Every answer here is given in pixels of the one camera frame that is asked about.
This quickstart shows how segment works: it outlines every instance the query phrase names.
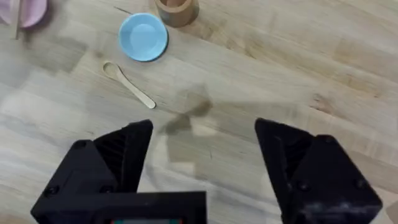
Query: chopstick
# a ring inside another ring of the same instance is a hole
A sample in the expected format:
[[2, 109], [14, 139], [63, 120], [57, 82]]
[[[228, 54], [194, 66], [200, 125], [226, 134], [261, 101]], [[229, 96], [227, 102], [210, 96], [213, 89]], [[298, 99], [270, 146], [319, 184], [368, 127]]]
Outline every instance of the chopstick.
[[11, 0], [11, 38], [18, 39], [19, 23], [21, 21], [22, 0]]

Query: small bowl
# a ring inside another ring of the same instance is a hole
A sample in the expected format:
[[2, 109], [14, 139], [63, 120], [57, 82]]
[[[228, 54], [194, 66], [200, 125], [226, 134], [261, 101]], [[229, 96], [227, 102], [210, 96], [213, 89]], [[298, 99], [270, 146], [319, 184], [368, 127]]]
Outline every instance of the small bowl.
[[[0, 18], [11, 23], [11, 1], [0, 0]], [[21, 27], [36, 25], [43, 19], [47, 10], [47, 0], [22, 0]]]
[[139, 62], [150, 62], [160, 57], [168, 40], [162, 21], [149, 13], [128, 17], [119, 31], [119, 44], [123, 52]]

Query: light blue bowl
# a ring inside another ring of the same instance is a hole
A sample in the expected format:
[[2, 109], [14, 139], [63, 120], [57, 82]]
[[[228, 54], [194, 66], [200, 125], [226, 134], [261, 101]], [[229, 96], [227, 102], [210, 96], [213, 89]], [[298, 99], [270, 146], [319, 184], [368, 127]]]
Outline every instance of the light blue bowl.
[[119, 44], [123, 52], [140, 62], [161, 56], [168, 40], [167, 29], [162, 21], [149, 13], [137, 13], [128, 17], [119, 31]]

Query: pink bowl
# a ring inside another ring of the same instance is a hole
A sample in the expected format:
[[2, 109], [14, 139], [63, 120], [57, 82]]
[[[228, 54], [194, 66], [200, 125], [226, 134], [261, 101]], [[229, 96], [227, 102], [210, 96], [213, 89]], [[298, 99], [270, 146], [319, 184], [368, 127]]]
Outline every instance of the pink bowl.
[[[12, 0], [0, 0], [0, 18], [11, 23], [10, 6]], [[21, 27], [30, 27], [37, 24], [47, 10], [47, 0], [21, 0]]]

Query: table surface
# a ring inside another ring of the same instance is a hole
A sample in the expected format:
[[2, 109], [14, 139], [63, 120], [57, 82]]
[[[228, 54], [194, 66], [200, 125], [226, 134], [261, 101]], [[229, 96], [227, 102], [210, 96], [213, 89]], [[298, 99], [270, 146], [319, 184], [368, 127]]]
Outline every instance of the table surface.
[[[71, 144], [130, 122], [155, 129], [140, 192], [207, 190], [209, 223], [281, 223], [257, 117], [332, 134], [386, 208], [398, 201], [398, 2], [200, 0], [150, 63], [121, 53], [151, 0], [51, 0], [18, 41], [0, 24], [0, 222], [29, 215]], [[157, 103], [101, 73], [104, 60]], [[389, 209], [374, 223], [392, 223]]]

